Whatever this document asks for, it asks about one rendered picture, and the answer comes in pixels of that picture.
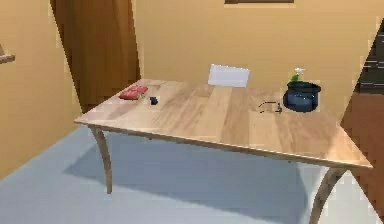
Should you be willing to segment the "light wooden table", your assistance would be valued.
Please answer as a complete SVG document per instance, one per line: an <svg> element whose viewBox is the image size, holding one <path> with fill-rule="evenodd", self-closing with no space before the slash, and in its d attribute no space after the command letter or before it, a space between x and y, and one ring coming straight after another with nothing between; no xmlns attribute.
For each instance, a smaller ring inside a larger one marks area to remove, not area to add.
<svg viewBox="0 0 384 224"><path fill-rule="evenodd" d="M313 196L308 224L318 224L334 186L353 168L372 165L340 123L321 108L298 113L260 113L265 101L281 102L281 91L141 79L147 92L138 100L114 95L78 117L99 146L112 191L112 167L104 133L126 133L220 150L325 166ZM157 105L150 104L156 97Z"/></svg>

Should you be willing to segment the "black pot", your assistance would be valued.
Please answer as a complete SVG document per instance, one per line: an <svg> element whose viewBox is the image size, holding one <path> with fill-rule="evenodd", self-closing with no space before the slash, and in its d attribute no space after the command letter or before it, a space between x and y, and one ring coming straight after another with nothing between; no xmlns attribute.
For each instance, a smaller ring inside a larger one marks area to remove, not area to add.
<svg viewBox="0 0 384 224"><path fill-rule="evenodd" d="M295 112L312 112L318 107L318 93L321 87L306 81L293 81L287 84L283 104Z"/></svg>

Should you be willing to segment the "dark brown cabinet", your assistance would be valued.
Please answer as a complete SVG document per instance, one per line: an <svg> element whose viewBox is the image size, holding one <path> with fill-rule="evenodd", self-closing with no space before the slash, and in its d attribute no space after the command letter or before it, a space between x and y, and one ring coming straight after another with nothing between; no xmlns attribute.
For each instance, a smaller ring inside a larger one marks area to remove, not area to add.
<svg viewBox="0 0 384 224"><path fill-rule="evenodd" d="M371 163L352 174L384 224L384 18L342 118L342 127Z"/></svg>

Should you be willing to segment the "brown wooden door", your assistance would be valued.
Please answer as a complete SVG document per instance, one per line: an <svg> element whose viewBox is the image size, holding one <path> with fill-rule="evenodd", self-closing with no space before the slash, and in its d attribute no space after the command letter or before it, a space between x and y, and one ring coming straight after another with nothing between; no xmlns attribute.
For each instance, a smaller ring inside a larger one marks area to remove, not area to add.
<svg viewBox="0 0 384 224"><path fill-rule="evenodd" d="M50 0L81 110L141 78L133 0Z"/></svg>

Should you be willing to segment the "red book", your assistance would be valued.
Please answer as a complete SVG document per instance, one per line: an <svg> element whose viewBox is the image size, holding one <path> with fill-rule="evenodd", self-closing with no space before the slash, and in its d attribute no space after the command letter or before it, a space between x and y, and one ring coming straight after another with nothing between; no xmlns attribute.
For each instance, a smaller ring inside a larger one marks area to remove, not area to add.
<svg viewBox="0 0 384 224"><path fill-rule="evenodd" d="M147 90L148 88L146 86L134 85L121 92L119 98L124 100L138 100Z"/></svg>

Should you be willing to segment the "green spray bottle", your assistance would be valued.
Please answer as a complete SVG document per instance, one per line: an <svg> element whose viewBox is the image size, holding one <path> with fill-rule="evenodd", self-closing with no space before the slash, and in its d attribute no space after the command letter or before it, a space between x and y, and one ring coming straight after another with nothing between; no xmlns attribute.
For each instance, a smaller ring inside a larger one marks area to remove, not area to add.
<svg viewBox="0 0 384 224"><path fill-rule="evenodd" d="M295 74L291 77L290 82L298 81L299 77L303 74L305 69L304 68L295 68L294 71L295 71Z"/></svg>

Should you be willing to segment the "dark framed picture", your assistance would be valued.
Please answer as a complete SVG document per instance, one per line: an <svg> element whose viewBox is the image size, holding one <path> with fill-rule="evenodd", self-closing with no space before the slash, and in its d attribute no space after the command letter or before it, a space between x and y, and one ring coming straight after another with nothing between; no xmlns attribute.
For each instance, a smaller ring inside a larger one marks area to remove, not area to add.
<svg viewBox="0 0 384 224"><path fill-rule="evenodd" d="M292 4L295 0L224 0L225 4Z"/></svg>

